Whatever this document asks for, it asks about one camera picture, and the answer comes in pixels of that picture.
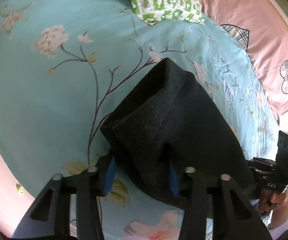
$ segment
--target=flower print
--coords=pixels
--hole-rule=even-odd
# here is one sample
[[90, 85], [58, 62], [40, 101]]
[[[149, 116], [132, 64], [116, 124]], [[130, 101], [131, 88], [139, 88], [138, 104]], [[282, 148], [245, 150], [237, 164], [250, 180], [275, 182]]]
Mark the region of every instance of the flower print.
[[233, 131], [235, 137], [237, 138], [237, 140], [239, 139], [239, 136], [237, 134], [237, 131], [234, 129], [234, 127], [232, 125], [230, 125], [231, 130]]
[[127, 187], [119, 179], [114, 179], [111, 191], [104, 197], [104, 199], [110, 200], [112, 203], [120, 207], [126, 207], [130, 204]]
[[234, 95], [233, 88], [230, 85], [227, 85], [227, 88], [228, 88], [229, 92], [231, 93], [231, 95], [233, 96]]
[[253, 94], [251, 92], [255, 93], [254, 90], [249, 89], [248, 87], [246, 87], [246, 94], [248, 95], [249, 98], [253, 97]]
[[206, 71], [204, 64], [199, 65], [196, 61], [194, 61], [193, 64], [196, 70], [196, 76], [198, 78], [198, 81], [200, 83], [206, 83]]
[[210, 87], [207, 87], [207, 93], [208, 93], [210, 96], [212, 96], [212, 90], [211, 90]]
[[261, 132], [261, 133], [263, 133], [263, 134], [265, 134], [265, 135], [267, 135], [267, 134], [268, 134], [268, 131], [267, 131], [267, 129], [266, 129], [266, 126], [265, 126], [265, 125], [263, 125], [263, 126], [260, 126], [260, 127], [258, 128], [258, 131], [259, 131], [259, 132]]
[[162, 58], [160, 57], [160, 55], [157, 52], [155, 52], [155, 46], [153, 46], [152, 43], [148, 43], [147, 46], [149, 47], [148, 54], [150, 55], [152, 60], [156, 63], [160, 62], [162, 60]]
[[41, 54], [55, 58], [57, 48], [68, 41], [68, 33], [63, 33], [64, 30], [63, 25], [45, 29], [41, 33], [41, 39], [33, 47], [39, 49]]
[[10, 34], [15, 22], [18, 22], [21, 13], [18, 12], [10, 12], [6, 17], [5, 21], [3, 22], [1, 29], [6, 29], [6, 33]]
[[162, 60], [162, 58], [160, 57], [160, 55], [157, 52], [150, 51], [148, 54], [151, 56], [152, 60], [154, 60], [154, 62], [156, 62], [156, 63], [158, 63]]
[[70, 175], [80, 174], [83, 170], [85, 170], [87, 166], [81, 161], [71, 161], [65, 163], [61, 169], [64, 171], [68, 171]]
[[180, 230], [176, 225], [178, 213], [176, 210], [162, 215], [160, 222], [155, 226], [149, 226], [140, 221], [130, 222], [125, 228], [128, 236], [120, 240], [177, 240]]
[[24, 188], [21, 184], [17, 183], [16, 184], [16, 189], [17, 189], [17, 192], [20, 194], [20, 195], [24, 195]]
[[94, 41], [88, 37], [88, 33], [78, 35], [78, 40], [82, 43], [92, 43]]
[[256, 96], [257, 96], [257, 100], [259, 101], [260, 108], [263, 109], [263, 97], [262, 97], [261, 93], [257, 92]]
[[155, 46], [152, 43], [148, 43], [147, 46], [149, 47], [150, 51], [155, 50]]

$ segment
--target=plaid heart print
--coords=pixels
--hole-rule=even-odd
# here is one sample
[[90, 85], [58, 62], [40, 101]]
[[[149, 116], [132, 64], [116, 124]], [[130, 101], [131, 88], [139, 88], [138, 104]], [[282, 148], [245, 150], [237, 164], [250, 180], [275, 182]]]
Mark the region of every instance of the plaid heart print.
[[284, 61], [280, 68], [280, 74], [284, 81], [282, 83], [282, 92], [288, 94], [288, 60]]
[[243, 29], [241, 27], [231, 25], [231, 24], [222, 24], [221, 25], [225, 31], [227, 31], [237, 42], [247, 51], [248, 41], [250, 37], [250, 31]]

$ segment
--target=black fabric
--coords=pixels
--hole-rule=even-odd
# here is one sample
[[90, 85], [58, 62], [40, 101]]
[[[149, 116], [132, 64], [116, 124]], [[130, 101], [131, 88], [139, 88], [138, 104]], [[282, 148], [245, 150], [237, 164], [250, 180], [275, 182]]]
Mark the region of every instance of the black fabric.
[[169, 160], [207, 175], [229, 174], [245, 189], [253, 182], [229, 125], [194, 75], [166, 58], [105, 120], [101, 131], [117, 164], [142, 191], [185, 208], [169, 189]]

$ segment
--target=bed sheet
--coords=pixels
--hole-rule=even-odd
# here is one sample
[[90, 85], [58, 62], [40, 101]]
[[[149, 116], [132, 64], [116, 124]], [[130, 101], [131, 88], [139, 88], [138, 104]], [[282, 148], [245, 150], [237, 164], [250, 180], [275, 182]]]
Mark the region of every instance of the bed sheet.
[[[33, 196], [53, 174], [78, 174], [108, 152], [101, 121], [164, 57], [195, 75], [247, 159], [275, 158], [278, 125], [240, 44], [206, 16], [206, 25], [170, 19], [148, 26], [130, 6], [0, 0], [0, 153]], [[177, 239], [183, 215], [121, 171], [102, 210], [105, 237], [123, 240]]]
[[269, 0], [202, 0], [204, 12], [240, 42], [280, 129], [288, 133], [288, 26]]

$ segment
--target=green patterned pillow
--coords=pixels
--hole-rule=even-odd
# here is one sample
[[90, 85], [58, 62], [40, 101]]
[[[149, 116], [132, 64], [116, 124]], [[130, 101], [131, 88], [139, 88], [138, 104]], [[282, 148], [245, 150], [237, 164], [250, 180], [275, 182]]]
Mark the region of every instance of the green patterned pillow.
[[201, 0], [131, 0], [141, 20], [154, 25], [162, 19], [178, 19], [204, 24]]

